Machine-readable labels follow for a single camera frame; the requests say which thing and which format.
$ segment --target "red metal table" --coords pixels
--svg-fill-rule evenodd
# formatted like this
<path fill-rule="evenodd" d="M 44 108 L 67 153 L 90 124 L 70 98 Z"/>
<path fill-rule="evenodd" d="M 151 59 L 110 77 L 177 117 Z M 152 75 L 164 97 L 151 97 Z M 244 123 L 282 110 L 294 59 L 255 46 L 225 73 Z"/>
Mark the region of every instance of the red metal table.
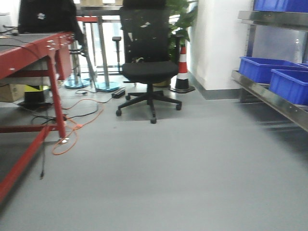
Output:
<path fill-rule="evenodd" d="M 18 77 L 49 77 L 56 123 L 51 125 L 25 125 L 0 127 L 0 133 L 38 132 L 38 135 L 0 182 L 0 204 L 18 180 L 50 131 L 57 130 L 60 138 L 65 137 L 64 118 L 57 88 L 59 80 L 71 74 L 68 45 L 73 42 L 72 34 L 21 34 L 11 38 L 0 38 L 0 79 Z M 24 70 L 23 68 L 43 59 L 46 70 Z"/>

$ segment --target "white wall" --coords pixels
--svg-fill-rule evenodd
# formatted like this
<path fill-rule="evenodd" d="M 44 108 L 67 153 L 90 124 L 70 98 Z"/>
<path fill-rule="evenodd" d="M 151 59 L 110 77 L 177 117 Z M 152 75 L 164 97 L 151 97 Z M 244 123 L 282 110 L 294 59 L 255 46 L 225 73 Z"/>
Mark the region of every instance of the white wall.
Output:
<path fill-rule="evenodd" d="M 248 26 L 237 17 L 251 6 L 252 0 L 199 0 L 191 30 L 189 70 L 206 90 L 239 88 L 231 72 L 245 55 Z"/>
<path fill-rule="evenodd" d="M 20 0 L 0 0 L 0 12 L 10 13 L 12 26 L 18 26 Z"/>

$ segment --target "potted plant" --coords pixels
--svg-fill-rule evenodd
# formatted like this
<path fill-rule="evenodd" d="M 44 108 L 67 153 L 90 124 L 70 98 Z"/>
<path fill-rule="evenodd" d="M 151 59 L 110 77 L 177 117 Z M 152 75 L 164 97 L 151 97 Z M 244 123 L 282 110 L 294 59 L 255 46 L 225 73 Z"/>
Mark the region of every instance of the potted plant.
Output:
<path fill-rule="evenodd" d="M 198 0 L 167 0 L 167 6 L 170 9 L 170 37 L 171 34 L 183 35 L 180 40 L 180 45 L 185 45 L 186 41 L 190 41 L 187 29 L 193 25 L 193 22 L 197 16 L 197 6 L 194 6 L 189 10 L 192 3 L 198 2 Z M 171 60 L 175 61 L 176 42 L 170 38 L 169 43 L 169 55 Z M 156 87 L 167 87 L 170 85 L 169 81 L 154 84 Z"/>

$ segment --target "green plant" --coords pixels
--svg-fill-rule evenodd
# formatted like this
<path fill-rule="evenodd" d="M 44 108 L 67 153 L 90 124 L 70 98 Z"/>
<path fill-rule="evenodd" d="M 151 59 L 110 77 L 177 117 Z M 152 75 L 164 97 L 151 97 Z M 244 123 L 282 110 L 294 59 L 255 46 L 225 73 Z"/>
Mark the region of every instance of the green plant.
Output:
<path fill-rule="evenodd" d="M 170 9 L 170 34 L 180 34 L 183 38 L 180 40 L 181 45 L 185 45 L 186 41 L 190 41 L 187 29 L 193 25 L 197 17 L 197 6 L 189 11 L 189 6 L 198 0 L 167 0 L 167 6 Z M 174 39 L 169 43 L 169 54 L 174 57 Z"/>

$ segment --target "orange cable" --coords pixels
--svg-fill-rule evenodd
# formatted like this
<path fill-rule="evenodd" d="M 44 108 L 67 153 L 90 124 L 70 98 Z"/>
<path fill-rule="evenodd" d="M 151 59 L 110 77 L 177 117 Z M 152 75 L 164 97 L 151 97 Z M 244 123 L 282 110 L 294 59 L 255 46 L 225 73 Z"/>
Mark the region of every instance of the orange cable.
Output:
<path fill-rule="evenodd" d="M 81 101 L 83 101 L 83 100 L 94 101 L 94 102 L 97 102 L 97 103 L 104 103 L 104 102 L 97 101 L 97 100 L 92 100 L 92 99 L 82 99 L 82 100 L 79 100 L 77 103 L 75 103 L 73 106 L 68 107 L 68 108 L 63 108 L 63 109 L 64 109 L 64 110 L 71 109 L 71 108 L 73 108 L 73 107 L 76 106 L 79 102 L 81 102 Z M 85 123 L 85 124 L 78 124 L 78 123 L 75 122 L 74 120 L 72 120 L 72 119 L 66 117 L 66 119 L 67 119 L 68 121 L 70 121 L 71 123 L 75 124 L 75 126 L 74 126 L 73 128 L 71 128 L 71 127 L 69 127 L 68 125 L 66 125 L 66 127 L 70 128 L 71 131 L 70 131 L 70 133 L 69 133 L 68 135 L 66 135 L 64 138 L 60 139 L 60 140 L 53 146 L 53 148 L 52 148 L 52 154 L 54 154 L 54 155 L 62 155 L 62 154 L 64 154 L 64 153 L 67 153 L 69 150 L 71 150 L 71 149 L 75 146 L 75 144 L 77 143 L 77 141 L 78 141 L 78 133 L 76 132 L 76 130 L 82 128 L 83 126 L 85 126 L 85 125 L 87 125 L 87 124 L 92 123 L 94 120 L 96 120 L 96 119 L 100 116 L 100 114 L 101 114 L 103 111 L 104 111 L 104 107 L 103 107 L 103 108 L 101 109 L 101 111 L 94 117 L 94 119 L 88 121 L 88 122 Z M 59 145 L 63 140 L 65 140 L 66 138 L 68 138 L 72 133 L 74 133 L 75 136 L 76 136 L 75 142 L 74 142 L 74 143 L 71 145 L 71 147 L 69 147 L 67 150 L 65 150 L 65 151 L 63 151 L 63 152 L 60 152 L 60 153 L 56 153 L 56 152 L 55 152 L 55 149 L 58 147 L 58 145 Z"/>

